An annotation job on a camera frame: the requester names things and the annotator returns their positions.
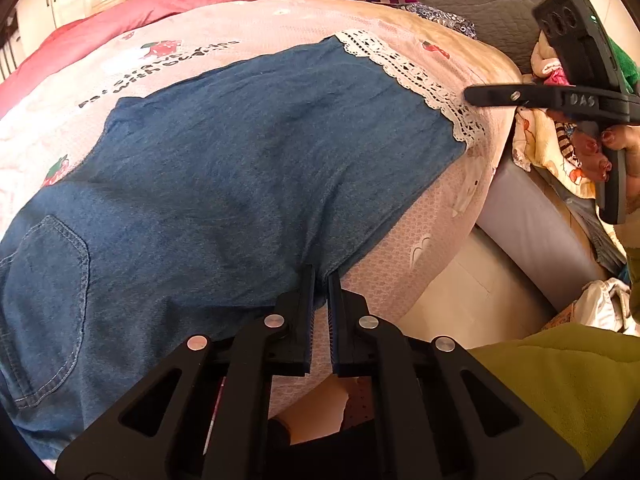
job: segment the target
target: blue denim fabric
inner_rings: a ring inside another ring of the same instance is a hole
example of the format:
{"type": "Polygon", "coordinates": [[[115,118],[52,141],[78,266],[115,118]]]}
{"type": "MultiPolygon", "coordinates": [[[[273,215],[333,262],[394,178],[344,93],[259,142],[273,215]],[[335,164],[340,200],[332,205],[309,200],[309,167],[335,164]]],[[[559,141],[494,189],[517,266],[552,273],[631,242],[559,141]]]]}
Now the blue denim fabric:
{"type": "Polygon", "coordinates": [[[189,335],[345,272],[463,150],[335,38],[121,99],[0,242],[2,405],[55,458],[189,335]]]}

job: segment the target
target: bed sheet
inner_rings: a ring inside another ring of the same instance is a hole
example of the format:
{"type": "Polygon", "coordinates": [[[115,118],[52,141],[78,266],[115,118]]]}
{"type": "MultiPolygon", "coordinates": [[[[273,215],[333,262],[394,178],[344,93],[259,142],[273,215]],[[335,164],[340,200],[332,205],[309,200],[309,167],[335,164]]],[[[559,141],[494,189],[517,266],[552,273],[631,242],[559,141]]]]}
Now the bed sheet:
{"type": "MultiPolygon", "coordinates": [[[[114,38],[51,75],[0,120],[0,235],[40,186],[82,161],[120,97],[146,96],[206,70],[354,28],[377,35],[457,94],[469,84],[520,81],[514,64],[494,48],[375,4],[259,0],[190,10],[114,38]]],[[[487,134],[468,139],[465,155],[344,276],[343,286],[363,294],[374,314],[397,321],[471,230],[513,120],[512,108],[478,113],[487,134]]],[[[330,374],[327,341],[322,308],[316,313],[312,373],[274,378],[272,414],[330,374]]]]}

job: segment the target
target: metal pin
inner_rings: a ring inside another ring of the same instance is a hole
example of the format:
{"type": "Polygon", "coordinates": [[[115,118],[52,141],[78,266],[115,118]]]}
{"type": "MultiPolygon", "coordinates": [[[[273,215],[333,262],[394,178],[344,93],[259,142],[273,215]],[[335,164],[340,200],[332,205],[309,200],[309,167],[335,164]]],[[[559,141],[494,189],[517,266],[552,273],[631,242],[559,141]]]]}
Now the metal pin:
{"type": "Polygon", "coordinates": [[[363,328],[375,328],[377,327],[380,322],[378,321],[377,317],[373,317],[373,316],[362,316],[359,320],[358,320],[358,324],[363,327],[363,328]]]}
{"type": "Polygon", "coordinates": [[[284,325],[284,318],[280,314],[269,314],[264,318],[264,324],[269,328],[280,328],[284,325]]]}
{"type": "Polygon", "coordinates": [[[205,346],[207,346],[207,338],[203,335],[195,335],[189,338],[189,340],[187,341],[187,346],[189,350],[197,352],[198,350],[202,350],[205,346]]]}
{"type": "Polygon", "coordinates": [[[450,337],[439,337],[436,339],[436,348],[441,352],[451,352],[456,347],[456,342],[450,337]]]}

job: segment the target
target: pink bed sheet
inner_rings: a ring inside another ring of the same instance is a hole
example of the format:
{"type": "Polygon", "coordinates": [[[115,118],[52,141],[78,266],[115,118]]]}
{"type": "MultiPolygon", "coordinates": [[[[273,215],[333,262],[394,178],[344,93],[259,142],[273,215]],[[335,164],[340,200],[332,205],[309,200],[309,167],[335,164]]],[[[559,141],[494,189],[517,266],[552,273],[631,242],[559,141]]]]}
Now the pink bed sheet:
{"type": "Polygon", "coordinates": [[[239,0],[127,0],[60,27],[0,84],[0,119],[48,76],[120,34],[197,7],[234,1],[239,0]]]}

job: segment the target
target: white lace hem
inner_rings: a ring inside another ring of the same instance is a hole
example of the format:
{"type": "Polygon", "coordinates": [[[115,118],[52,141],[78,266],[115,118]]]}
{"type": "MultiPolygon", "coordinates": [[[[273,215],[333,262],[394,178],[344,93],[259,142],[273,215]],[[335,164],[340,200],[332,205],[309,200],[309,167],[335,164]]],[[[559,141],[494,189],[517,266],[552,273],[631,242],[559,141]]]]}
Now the white lace hem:
{"type": "Polygon", "coordinates": [[[486,129],[478,115],[451,90],[444,88],[424,69],[399,54],[377,36],[352,28],[336,33],[349,54],[369,57],[398,83],[424,98],[429,108],[439,110],[453,123],[453,137],[466,143],[467,149],[484,140],[486,129]]]}

